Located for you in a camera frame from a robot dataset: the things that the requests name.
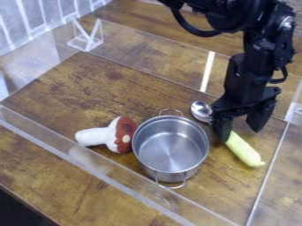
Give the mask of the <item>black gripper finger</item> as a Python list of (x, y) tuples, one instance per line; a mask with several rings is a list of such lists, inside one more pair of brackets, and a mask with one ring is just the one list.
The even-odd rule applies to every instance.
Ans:
[(232, 130), (232, 118), (224, 114), (214, 114), (212, 128), (216, 133), (216, 138), (222, 142), (227, 142)]
[(254, 132), (259, 132), (263, 129), (267, 120), (271, 117), (275, 106), (275, 99), (266, 100), (260, 102), (247, 114), (246, 122)]

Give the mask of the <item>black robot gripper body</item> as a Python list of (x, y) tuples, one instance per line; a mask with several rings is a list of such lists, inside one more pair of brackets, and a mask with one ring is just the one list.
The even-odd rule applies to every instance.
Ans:
[(211, 118), (214, 114), (224, 114), (231, 118), (242, 117), (252, 111), (260, 102), (270, 99), (276, 100), (279, 94), (279, 87), (226, 87), (223, 95), (211, 105)]

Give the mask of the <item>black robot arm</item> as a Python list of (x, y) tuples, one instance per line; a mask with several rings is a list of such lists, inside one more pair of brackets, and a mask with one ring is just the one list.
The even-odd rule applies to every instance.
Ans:
[(212, 103), (209, 124), (218, 139), (227, 141), (232, 120), (244, 116), (259, 132), (271, 117), (280, 94), (272, 74), (287, 74), (295, 54), (294, 9), (279, 0), (157, 0), (177, 24), (193, 35), (212, 37), (243, 33), (243, 52), (228, 59), (224, 93)]

